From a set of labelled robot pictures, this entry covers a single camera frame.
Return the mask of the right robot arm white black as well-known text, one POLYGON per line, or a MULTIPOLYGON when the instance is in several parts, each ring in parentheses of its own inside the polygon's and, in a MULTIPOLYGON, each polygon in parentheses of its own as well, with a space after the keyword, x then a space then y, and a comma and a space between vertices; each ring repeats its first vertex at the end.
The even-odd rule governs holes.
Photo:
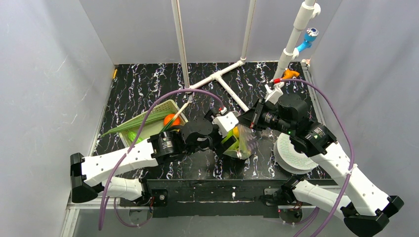
POLYGON ((381 232, 403 207, 399 196, 386 194, 363 174, 325 125, 308 117, 308 105, 299 96, 284 95, 276 104, 259 99, 238 121, 256 131, 270 128, 288 135, 294 150, 322 167, 341 188, 336 194, 293 176, 268 196, 270 201, 315 205, 341 219, 359 237, 381 232))

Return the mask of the yellow lemon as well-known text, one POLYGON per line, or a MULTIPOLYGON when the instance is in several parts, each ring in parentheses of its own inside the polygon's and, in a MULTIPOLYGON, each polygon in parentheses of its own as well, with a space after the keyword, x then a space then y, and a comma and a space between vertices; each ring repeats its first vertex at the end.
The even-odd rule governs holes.
POLYGON ((239 138, 240 133, 239 133, 239 129, 238 129, 238 127, 237 127, 237 126, 236 126, 236 127, 234 127, 234 128, 232 129, 232 132, 233 132, 233 135, 234 135, 236 138, 239 138))

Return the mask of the green bitter gourd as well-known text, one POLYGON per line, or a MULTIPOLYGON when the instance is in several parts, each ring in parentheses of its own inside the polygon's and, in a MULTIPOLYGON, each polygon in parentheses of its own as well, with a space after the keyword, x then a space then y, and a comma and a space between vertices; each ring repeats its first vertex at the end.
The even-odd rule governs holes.
MULTIPOLYGON (((137 136, 137 133, 134 132, 134 131, 128 131, 127 132, 127 138, 128 138, 128 141, 129 141, 130 144, 133 143, 133 141, 135 140, 136 136, 137 136)), ((143 139, 141 137, 138 137, 135 143, 138 144, 141 141, 143 141, 143 139)))

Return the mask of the green apple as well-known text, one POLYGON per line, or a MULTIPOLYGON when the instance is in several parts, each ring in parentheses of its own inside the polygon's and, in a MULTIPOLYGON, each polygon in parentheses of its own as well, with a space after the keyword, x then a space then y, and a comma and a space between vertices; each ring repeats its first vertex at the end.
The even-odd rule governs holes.
POLYGON ((223 154, 232 158, 241 158, 242 154, 239 151, 240 140, 236 137, 234 138, 235 142, 229 148, 227 148, 227 150, 224 151, 223 154))

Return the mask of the clear zip top bag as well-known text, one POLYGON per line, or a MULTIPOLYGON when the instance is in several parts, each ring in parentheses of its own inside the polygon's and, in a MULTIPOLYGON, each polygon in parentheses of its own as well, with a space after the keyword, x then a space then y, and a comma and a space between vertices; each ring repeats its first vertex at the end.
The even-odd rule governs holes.
MULTIPOLYGON (((239 159, 248 159, 251 155, 255 154, 255 151, 258 147, 258 142, 256 141, 253 131, 250 128, 240 124, 237 127, 240 133, 238 138, 240 140, 239 151, 242 154, 242 157, 239 159)), ((232 130, 229 131, 228 135, 222 140, 221 143, 225 145, 227 140, 233 136, 234 135, 232 130)))

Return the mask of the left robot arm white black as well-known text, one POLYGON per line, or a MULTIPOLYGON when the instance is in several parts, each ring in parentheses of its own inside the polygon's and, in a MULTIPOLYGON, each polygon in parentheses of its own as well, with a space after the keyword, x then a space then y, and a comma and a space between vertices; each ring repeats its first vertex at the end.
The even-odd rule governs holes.
POLYGON ((102 194, 138 201, 147 194, 143 184, 138 179, 119 178, 119 174, 182 160, 200 151, 221 155, 236 142, 228 134, 238 124, 233 112, 210 110, 203 118, 152 135, 132 148, 97 156, 74 153, 70 155, 71 200, 84 203, 102 194))

